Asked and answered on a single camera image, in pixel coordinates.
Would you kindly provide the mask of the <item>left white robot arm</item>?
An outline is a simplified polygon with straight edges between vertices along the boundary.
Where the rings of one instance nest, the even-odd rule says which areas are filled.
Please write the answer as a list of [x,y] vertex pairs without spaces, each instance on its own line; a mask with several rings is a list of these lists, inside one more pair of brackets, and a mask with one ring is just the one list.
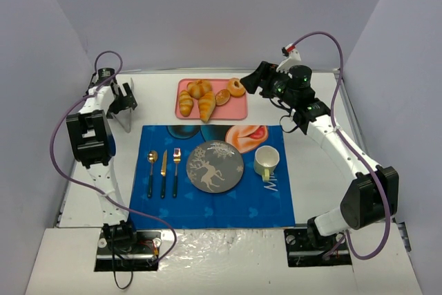
[[68,115],[66,126],[73,155],[86,168],[93,186],[99,189],[104,240],[111,251],[128,252],[136,243],[136,231],[120,193],[113,158],[116,143],[108,123],[108,116],[135,109],[131,87],[120,87],[112,68],[95,71],[85,104],[75,114]]

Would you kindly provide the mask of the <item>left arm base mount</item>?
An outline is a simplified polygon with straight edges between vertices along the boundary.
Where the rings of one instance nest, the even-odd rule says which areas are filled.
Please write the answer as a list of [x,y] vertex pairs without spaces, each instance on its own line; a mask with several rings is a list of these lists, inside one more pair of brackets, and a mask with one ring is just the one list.
[[115,243],[112,260],[111,242],[105,239],[103,231],[97,243],[94,272],[151,272],[157,271],[162,245],[160,231],[138,231],[135,243],[126,248],[119,248]]

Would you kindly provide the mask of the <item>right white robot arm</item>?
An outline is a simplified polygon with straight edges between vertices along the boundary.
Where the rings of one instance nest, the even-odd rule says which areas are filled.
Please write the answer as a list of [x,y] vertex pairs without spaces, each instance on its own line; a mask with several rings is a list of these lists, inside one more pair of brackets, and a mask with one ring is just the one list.
[[388,236],[397,211],[398,173],[369,158],[339,127],[331,109],[316,97],[311,75],[307,66],[296,65],[288,73],[279,73],[276,65],[264,61],[240,79],[249,94],[259,93],[286,104],[296,128],[320,146],[349,182],[336,208],[308,220],[309,241],[314,247],[325,248],[336,234],[381,220]]

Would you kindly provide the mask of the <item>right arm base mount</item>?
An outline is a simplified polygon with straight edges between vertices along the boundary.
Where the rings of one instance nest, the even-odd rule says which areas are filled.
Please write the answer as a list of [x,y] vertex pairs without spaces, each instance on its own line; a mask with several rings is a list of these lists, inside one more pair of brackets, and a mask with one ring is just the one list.
[[340,241],[340,234],[327,238],[325,244],[320,247],[312,244],[306,226],[285,229],[284,238],[287,265],[290,268],[352,265],[351,255],[344,240],[328,257],[324,258],[324,255]]

